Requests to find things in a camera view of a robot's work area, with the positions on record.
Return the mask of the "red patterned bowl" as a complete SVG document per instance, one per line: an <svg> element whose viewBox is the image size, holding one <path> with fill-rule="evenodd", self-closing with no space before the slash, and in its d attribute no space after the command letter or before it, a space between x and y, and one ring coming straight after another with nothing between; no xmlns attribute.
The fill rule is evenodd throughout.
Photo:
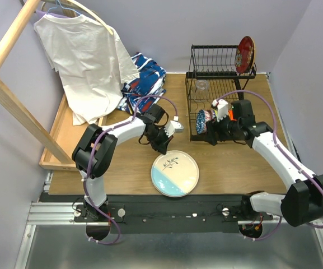
<svg viewBox="0 0 323 269"><path fill-rule="evenodd" d="M214 110L204 110L201 109L198 111L196 116L196 132L198 135L206 133L207 131L207 122L216 117Z"/></svg>

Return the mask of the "orange-red bowl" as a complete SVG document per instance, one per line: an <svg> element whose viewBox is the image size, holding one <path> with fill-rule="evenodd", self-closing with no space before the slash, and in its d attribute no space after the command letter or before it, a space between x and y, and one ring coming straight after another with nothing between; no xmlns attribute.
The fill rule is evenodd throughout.
<svg viewBox="0 0 323 269"><path fill-rule="evenodd" d="M230 120L235 121L235 118L233 117L233 111L231 109L228 111L228 116Z"/></svg>

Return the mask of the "white and blue plate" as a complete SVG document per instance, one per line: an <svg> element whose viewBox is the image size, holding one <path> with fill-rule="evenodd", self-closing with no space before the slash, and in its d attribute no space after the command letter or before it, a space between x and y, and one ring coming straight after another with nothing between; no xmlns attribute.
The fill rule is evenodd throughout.
<svg viewBox="0 0 323 269"><path fill-rule="evenodd" d="M151 182L164 196L179 198L191 193L199 180L196 161L179 150L159 155L151 167Z"/></svg>

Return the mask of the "clear faceted drinking glass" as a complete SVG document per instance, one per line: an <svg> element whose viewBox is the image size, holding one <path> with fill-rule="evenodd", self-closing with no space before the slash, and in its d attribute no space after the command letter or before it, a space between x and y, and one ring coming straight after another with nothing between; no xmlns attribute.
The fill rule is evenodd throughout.
<svg viewBox="0 0 323 269"><path fill-rule="evenodd" d="M207 98L209 82L207 80L196 80L194 90L194 100L202 101Z"/></svg>

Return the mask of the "red floral plate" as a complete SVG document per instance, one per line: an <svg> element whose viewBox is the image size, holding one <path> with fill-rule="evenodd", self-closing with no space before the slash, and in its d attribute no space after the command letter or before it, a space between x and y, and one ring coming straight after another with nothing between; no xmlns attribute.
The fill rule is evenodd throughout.
<svg viewBox="0 0 323 269"><path fill-rule="evenodd" d="M248 73L254 64L255 43L250 36L245 36L237 46L235 55L236 72Z"/></svg>

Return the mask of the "yellow patterned dark-rimmed plate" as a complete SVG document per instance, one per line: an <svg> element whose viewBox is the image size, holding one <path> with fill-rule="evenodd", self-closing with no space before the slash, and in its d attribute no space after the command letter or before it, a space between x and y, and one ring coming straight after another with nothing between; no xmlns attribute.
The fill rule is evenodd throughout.
<svg viewBox="0 0 323 269"><path fill-rule="evenodd" d="M253 42L253 58L252 58L252 65L251 65L251 69L255 66L255 62L256 62L256 54L257 54L257 46L256 46L256 42L254 41L254 39L252 39Z"/></svg>

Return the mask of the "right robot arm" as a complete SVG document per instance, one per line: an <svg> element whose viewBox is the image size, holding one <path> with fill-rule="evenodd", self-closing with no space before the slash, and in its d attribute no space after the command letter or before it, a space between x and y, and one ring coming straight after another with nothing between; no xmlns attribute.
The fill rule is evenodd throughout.
<svg viewBox="0 0 323 269"><path fill-rule="evenodd" d="M213 100L216 117L207 122L207 135L217 141L243 140L273 168L286 194L256 191L243 196L240 214L251 220L260 212L283 217L293 227L323 218L323 175L306 168L278 139L275 130L257 122L249 100Z"/></svg>

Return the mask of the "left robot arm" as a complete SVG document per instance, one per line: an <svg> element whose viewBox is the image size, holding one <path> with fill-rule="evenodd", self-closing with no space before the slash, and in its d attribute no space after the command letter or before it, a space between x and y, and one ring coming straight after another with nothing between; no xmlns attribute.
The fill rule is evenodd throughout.
<svg viewBox="0 0 323 269"><path fill-rule="evenodd" d="M178 116L160 125L164 115L162 107L152 105L146 112L136 113L119 123L103 127L90 124L86 128L72 153L72 160L82 177L84 199L89 204L87 215L93 221L101 221L106 216L104 174L116 147L132 138L145 137L153 150L164 155L174 134L183 130Z"/></svg>

